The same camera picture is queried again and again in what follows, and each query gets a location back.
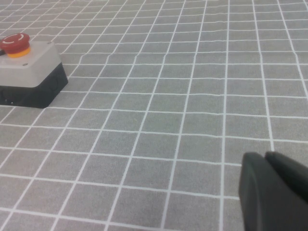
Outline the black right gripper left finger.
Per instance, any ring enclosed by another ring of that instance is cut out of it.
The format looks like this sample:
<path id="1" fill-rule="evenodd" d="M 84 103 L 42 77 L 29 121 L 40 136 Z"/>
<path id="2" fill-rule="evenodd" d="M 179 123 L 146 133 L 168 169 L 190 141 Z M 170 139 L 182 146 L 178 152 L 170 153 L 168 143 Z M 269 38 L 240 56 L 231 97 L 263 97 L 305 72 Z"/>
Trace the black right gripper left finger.
<path id="1" fill-rule="evenodd" d="M 308 202 L 255 152 L 243 155 L 239 198 L 246 231 L 306 231 Z"/>

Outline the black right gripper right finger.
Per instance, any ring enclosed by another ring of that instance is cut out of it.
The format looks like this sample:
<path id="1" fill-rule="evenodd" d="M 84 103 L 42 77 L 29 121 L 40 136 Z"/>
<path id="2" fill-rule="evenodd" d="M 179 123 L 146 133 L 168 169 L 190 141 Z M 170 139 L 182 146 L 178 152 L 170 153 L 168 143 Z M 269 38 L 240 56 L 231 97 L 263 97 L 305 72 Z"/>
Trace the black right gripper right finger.
<path id="1" fill-rule="evenodd" d="M 304 201 L 308 201 L 308 168 L 279 153 L 266 152 L 265 159 L 285 184 Z"/>

